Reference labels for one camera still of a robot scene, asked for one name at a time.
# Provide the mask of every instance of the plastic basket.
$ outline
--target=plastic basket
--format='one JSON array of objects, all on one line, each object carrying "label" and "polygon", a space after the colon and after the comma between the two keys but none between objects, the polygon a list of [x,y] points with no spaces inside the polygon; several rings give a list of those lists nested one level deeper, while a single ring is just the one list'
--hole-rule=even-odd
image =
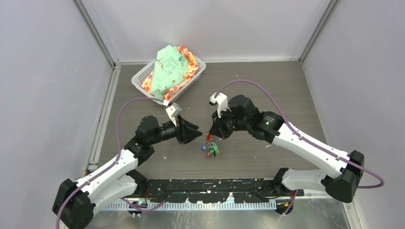
[{"label": "plastic basket", "polygon": [[[205,69],[205,63],[200,60],[199,58],[197,58],[196,56],[194,56],[197,64],[198,64],[198,72],[194,75],[194,77],[191,78],[191,80],[185,85],[183,86],[180,90],[178,90],[170,99],[169,102],[174,102],[176,101],[177,98],[180,97],[181,94],[183,94],[187,88],[189,88],[193,83],[195,83],[198,78],[200,77],[200,74],[204,71]],[[137,74],[135,74],[132,79],[131,82],[132,84],[140,91],[142,92],[144,95],[146,95],[147,97],[153,98],[153,96],[149,93],[147,93],[140,85],[142,84],[142,82],[146,79],[146,77],[153,71],[154,65],[155,65],[155,60],[151,61],[150,63],[148,63],[144,68],[142,68]]]}]

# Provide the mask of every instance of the mint green fabric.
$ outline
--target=mint green fabric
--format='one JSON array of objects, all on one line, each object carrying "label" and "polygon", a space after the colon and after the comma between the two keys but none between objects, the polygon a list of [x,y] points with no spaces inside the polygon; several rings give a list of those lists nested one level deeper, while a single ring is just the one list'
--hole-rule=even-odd
[{"label": "mint green fabric", "polygon": [[181,55],[176,47],[168,45],[160,50],[153,70],[150,94],[162,99],[168,89],[184,81],[188,63],[186,57]]}]

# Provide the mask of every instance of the white wall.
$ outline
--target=white wall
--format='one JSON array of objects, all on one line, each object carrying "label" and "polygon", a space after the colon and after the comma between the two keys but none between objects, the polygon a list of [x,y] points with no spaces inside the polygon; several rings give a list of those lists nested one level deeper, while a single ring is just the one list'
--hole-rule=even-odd
[{"label": "white wall", "polygon": [[203,60],[298,59],[329,0],[86,0],[121,62],[156,58],[167,44]]},{"label": "white wall", "polygon": [[51,229],[79,178],[111,68],[70,0],[0,1],[0,228]]},{"label": "white wall", "polygon": [[405,1],[342,0],[304,62],[328,142],[363,152],[386,181],[356,192],[371,229],[405,225],[404,41]]}]

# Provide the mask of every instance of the orange patterned fabric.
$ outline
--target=orange patterned fabric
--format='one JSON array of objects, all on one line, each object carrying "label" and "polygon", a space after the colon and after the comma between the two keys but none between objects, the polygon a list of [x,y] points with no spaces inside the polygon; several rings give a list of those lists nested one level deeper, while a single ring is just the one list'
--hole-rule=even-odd
[{"label": "orange patterned fabric", "polygon": [[[167,90],[167,93],[164,96],[165,100],[172,98],[172,96],[177,91],[179,91],[184,85],[186,85],[198,71],[198,64],[194,58],[194,55],[184,46],[177,47],[177,50],[189,61],[189,69],[188,72],[183,76],[184,80],[181,83]],[[150,85],[152,83],[152,78],[153,78],[153,71],[146,77],[146,79],[141,84],[141,87],[148,93],[150,93]]]}]

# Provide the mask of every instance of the robotic arm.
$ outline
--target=robotic arm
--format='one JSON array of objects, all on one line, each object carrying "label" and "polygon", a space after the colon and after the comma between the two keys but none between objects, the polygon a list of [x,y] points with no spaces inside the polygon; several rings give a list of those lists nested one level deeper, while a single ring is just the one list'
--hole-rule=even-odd
[{"label": "robotic arm", "polygon": [[[154,116],[145,116],[138,126],[135,136],[121,150],[119,158],[114,157],[93,173],[73,182],[65,180],[56,195],[52,211],[58,214],[66,198],[92,177],[102,173],[95,181],[84,186],[63,209],[61,220],[70,229],[86,227],[93,216],[105,206],[119,198],[138,194],[147,187],[147,179],[135,170],[154,152],[153,144],[176,138],[180,144],[186,144],[202,135],[198,126],[180,116],[178,104],[166,108],[170,121],[159,126]],[[109,170],[103,172],[112,163]]]},{"label": "robotic arm", "polygon": [[[284,122],[283,118],[271,111],[260,112],[253,102],[244,95],[237,95],[229,102],[227,96],[219,93],[210,97],[210,104],[217,105],[212,114],[213,126],[209,134],[227,139],[234,131],[247,131],[258,140],[264,140],[300,155],[319,167],[318,170],[297,171],[281,168],[273,179],[275,190],[284,193],[297,189],[326,191],[331,197],[346,203],[353,200],[354,193],[362,177],[362,171],[325,154],[301,140]],[[332,148],[298,130],[313,143],[334,151],[340,158],[345,158],[358,165],[364,165],[364,155],[358,151],[347,153]]]}]

